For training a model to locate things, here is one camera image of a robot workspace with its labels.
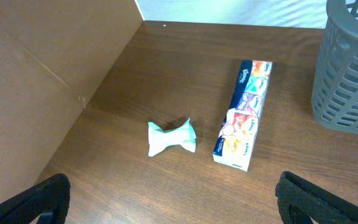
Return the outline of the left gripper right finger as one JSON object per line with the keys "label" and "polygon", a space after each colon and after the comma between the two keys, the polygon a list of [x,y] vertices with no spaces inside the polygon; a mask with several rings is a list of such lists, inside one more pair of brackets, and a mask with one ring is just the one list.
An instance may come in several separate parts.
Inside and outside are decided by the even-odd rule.
{"label": "left gripper right finger", "polygon": [[358,223],[358,206],[289,171],[282,172],[275,196],[284,223]]}

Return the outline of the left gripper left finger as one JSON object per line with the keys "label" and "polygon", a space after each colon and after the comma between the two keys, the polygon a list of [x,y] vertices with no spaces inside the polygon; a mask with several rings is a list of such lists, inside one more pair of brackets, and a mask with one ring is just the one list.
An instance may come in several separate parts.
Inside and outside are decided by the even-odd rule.
{"label": "left gripper left finger", "polygon": [[0,223],[65,223],[70,181],[59,173],[0,203]]}

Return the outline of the grey plastic basket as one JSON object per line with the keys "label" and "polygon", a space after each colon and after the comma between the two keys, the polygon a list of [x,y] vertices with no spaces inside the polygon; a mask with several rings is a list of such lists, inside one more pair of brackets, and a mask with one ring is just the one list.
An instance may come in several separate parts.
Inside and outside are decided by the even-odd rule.
{"label": "grey plastic basket", "polygon": [[325,128],[358,134],[358,0],[328,0],[314,75],[313,116]]}

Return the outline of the colourful tissue pack box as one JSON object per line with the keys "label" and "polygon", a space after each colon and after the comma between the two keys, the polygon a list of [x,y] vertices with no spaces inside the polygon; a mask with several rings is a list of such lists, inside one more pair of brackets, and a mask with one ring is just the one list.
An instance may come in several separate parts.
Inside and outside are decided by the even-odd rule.
{"label": "colourful tissue pack box", "polygon": [[213,150],[215,162],[248,171],[273,63],[243,60]]}

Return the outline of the crumpled mint green packet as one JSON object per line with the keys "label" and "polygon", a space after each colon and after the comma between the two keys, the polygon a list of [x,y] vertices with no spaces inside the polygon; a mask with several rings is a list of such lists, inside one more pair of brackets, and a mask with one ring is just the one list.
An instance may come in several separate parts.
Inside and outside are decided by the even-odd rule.
{"label": "crumpled mint green packet", "polygon": [[148,122],[149,157],[163,152],[169,146],[180,145],[187,151],[196,151],[196,133],[188,118],[176,129],[164,131],[153,122]]}

